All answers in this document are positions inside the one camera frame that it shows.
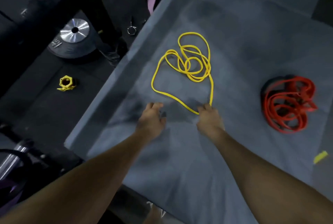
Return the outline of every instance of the right hand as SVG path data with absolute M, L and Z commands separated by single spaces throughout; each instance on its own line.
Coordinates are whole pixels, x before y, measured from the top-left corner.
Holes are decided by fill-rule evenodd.
M 225 129 L 222 118 L 216 108 L 211 107 L 210 104 L 204 104 L 198 107 L 198 111 L 200 120 L 197 123 L 197 127 L 200 133 L 212 139 L 217 130 Z

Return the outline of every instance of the red resistance band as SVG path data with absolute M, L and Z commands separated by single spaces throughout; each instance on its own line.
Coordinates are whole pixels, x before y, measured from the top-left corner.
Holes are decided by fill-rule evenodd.
M 306 112 L 317 109 L 311 100 L 315 90 L 314 83 L 304 77 L 287 75 L 268 80 L 261 89 L 262 110 L 268 124 L 281 133 L 305 129 Z M 297 125 L 289 126 L 293 120 L 297 120 Z

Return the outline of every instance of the yellow object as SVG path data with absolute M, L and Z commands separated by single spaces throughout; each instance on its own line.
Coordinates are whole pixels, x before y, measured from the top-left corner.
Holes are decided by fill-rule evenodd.
M 207 49 L 208 49 L 208 58 L 206 58 L 200 51 L 200 49 L 197 47 L 197 46 L 194 46 L 194 45 L 181 45 L 180 43 L 180 40 L 183 36 L 185 35 L 197 35 L 199 37 L 202 38 L 202 40 L 204 40 L 204 42 L 206 43 L 207 45 Z M 155 91 L 155 92 L 158 92 L 160 94 L 163 94 L 165 96 L 168 96 L 174 100 L 177 100 L 179 103 L 181 103 L 184 107 L 186 107 L 188 110 L 190 110 L 192 113 L 195 113 L 195 114 L 199 114 L 198 112 L 194 111 L 193 109 L 189 108 L 184 102 L 182 102 L 180 99 L 178 99 L 177 97 L 167 93 L 167 92 L 161 92 L 161 91 L 157 91 L 155 88 L 154 88 L 154 80 L 155 80 L 155 77 L 156 77 L 156 74 L 157 72 L 159 71 L 159 67 L 160 67 L 160 64 L 161 62 L 165 59 L 166 62 L 175 70 L 177 70 L 178 72 L 180 73 L 183 73 L 183 74 L 186 74 L 187 77 L 192 80 L 193 82 L 202 82 L 206 77 L 209 77 L 210 79 L 210 84 L 211 84 L 211 88 L 210 88 L 210 101 L 209 101 L 209 104 L 211 105 L 212 102 L 213 102 L 213 94 L 214 94 L 214 81 L 213 81 L 213 78 L 211 77 L 211 74 L 210 74 L 210 70 L 211 70 L 211 65 L 210 65 L 210 48 L 209 48 L 209 45 L 208 45 L 208 42 L 206 41 L 206 39 L 199 33 L 196 33 L 196 32 L 186 32 L 186 33 L 183 33 L 181 34 L 179 37 L 178 37 L 178 45 L 179 47 L 181 48 L 181 53 L 182 55 L 184 56 L 184 58 L 186 59 L 185 62 L 183 61 L 183 59 L 181 58 L 181 56 L 178 54 L 177 51 L 175 51 L 174 49 L 169 49 L 165 54 L 164 56 L 161 57 L 161 59 L 159 60 L 159 63 L 157 64 L 157 67 L 156 67 L 156 71 L 152 77 L 152 89 Z M 186 48 L 193 48 L 195 49 L 196 51 L 191 51 L 191 50 L 188 50 Z M 201 56 L 201 60 L 195 56 L 191 56 L 191 57 L 187 57 L 186 54 L 185 54 L 185 51 L 186 52 L 189 52 L 189 53 L 193 53 L 193 54 L 196 54 L 196 55 L 199 55 Z M 168 61 L 168 58 L 167 56 L 168 55 L 175 55 L 177 57 L 177 64 L 178 64 L 178 68 L 176 68 L 175 66 L 173 66 L 169 61 Z M 190 72 L 190 68 L 191 68 L 191 60 L 196 60 L 198 61 L 198 63 L 200 64 L 200 67 L 201 69 L 198 70 L 198 71 L 193 71 L 193 72 Z M 200 72 L 202 72 L 203 70 L 203 66 L 205 66 L 205 73 L 202 77 L 196 77 L 195 75 L 196 74 L 199 74 Z
M 57 90 L 60 90 L 62 92 L 72 90 L 76 87 L 75 80 L 67 75 L 60 79 L 59 85 L 61 86 L 61 88 L 57 88 Z
M 313 160 L 313 163 L 317 164 L 318 162 L 320 162 L 322 159 L 324 159 L 327 156 L 328 156 L 328 153 L 326 151 L 323 151 L 323 152 L 319 153 L 318 155 L 316 155 L 316 157 Z

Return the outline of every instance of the left hand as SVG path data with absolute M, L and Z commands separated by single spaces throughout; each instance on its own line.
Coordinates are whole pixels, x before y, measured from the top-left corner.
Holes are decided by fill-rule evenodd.
M 149 140 L 158 137 L 167 122 L 166 118 L 160 119 L 160 108 L 162 107 L 163 103 L 148 103 L 138 121 L 135 131 L 145 134 Z

